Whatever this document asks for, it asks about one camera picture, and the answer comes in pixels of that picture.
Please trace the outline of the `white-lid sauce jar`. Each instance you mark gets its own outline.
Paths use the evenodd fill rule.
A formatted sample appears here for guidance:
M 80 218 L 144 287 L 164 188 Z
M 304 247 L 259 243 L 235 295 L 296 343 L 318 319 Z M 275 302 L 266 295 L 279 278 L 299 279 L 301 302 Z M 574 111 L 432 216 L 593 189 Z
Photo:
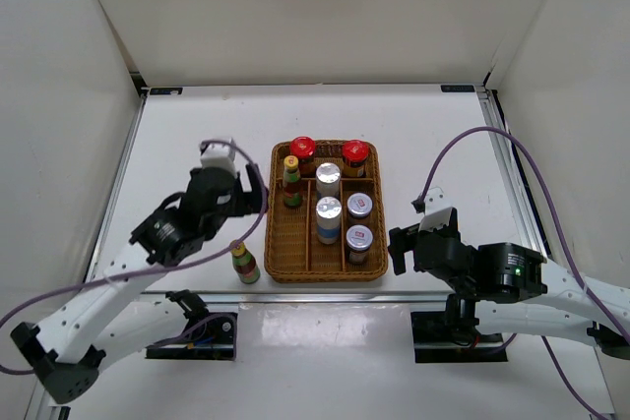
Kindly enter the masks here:
M 373 211 L 372 199 L 365 193 L 353 193 L 346 201 L 346 210 L 349 226 L 368 226 Z
M 346 232 L 346 259 L 352 265 L 362 265 L 373 243 L 372 231 L 364 225 L 353 225 Z

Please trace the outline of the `red-lid sauce jar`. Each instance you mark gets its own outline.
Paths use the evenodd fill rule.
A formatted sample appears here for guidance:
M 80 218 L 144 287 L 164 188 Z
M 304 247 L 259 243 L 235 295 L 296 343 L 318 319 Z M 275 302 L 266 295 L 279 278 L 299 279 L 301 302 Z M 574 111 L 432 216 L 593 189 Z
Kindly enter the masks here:
M 294 138 L 289 144 L 290 154 L 298 160 L 298 169 L 302 177 L 314 177 L 316 173 L 316 143 L 307 136 Z
M 342 146 L 343 175 L 348 178 L 365 176 L 365 163 L 369 156 L 369 146 L 361 140 L 349 140 Z

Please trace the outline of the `silver-lid spice shaker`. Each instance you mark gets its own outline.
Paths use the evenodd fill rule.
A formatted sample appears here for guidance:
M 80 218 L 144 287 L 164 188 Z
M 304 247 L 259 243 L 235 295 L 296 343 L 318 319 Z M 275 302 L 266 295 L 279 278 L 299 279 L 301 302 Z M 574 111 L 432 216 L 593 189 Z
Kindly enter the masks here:
M 341 195 L 340 168 L 333 162 L 323 162 L 316 169 L 317 199 L 331 197 L 339 199 Z
M 332 245 L 339 239 L 342 223 L 342 204 L 335 197 L 321 198 L 315 208 L 316 232 L 321 243 Z

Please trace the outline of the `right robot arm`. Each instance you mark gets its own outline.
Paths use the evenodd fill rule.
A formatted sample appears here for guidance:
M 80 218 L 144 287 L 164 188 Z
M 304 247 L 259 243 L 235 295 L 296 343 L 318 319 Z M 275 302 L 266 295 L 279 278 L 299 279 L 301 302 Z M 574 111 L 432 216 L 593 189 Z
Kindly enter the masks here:
M 395 274 L 413 268 L 447 283 L 443 312 L 425 328 L 451 341 L 511 332 L 572 339 L 609 357 L 629 357 L 629 292 L 610 284 L 579 281 L 541 253 L 512 243 L 462 242 L 456 226 L 389 232 Z

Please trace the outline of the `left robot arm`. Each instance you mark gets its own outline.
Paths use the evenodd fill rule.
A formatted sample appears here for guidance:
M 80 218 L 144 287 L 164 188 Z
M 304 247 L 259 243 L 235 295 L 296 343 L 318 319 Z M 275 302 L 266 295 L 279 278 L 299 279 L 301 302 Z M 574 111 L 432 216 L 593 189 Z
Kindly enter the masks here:
M 205 337 L 219 314 L 189 290 L 169 292 L 136 315 L 121 314 L 147 287 L 200 252 L 228 219 L 265 213 L 260 171 L 255 164 L 245 169 L 250 191 L 224 165 L 192 169 L 187 189 L 168 196 L 132 231 L 101 279 L 76 289 L 45 319 L 12 329 L 13 342 L 56 403 L 79 398 L 105 369 L 136 351 Z

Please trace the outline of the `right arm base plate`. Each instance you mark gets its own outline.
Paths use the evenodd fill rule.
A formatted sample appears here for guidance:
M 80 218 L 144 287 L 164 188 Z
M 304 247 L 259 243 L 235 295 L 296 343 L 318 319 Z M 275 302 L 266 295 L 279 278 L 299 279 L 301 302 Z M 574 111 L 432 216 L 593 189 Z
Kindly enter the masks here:
M 500 333 L 453 331 L 442 312 L 411 312 L 411 334 L 416 364 L 505 363 L 508 361 Z

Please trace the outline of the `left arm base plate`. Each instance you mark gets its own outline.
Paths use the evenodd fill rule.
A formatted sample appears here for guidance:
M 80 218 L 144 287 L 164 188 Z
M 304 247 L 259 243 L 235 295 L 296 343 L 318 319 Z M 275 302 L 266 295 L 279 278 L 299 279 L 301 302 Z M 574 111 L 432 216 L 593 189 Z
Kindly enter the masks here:
M 159 341 L 146 348 L 150 360 L 234 361 L 237 321 L 235 311 L 209 310 L 202 298 L 189 290 L 167 292 L 165 298 L 177 304 L 187 321 L 184 332 L 174 341 Z

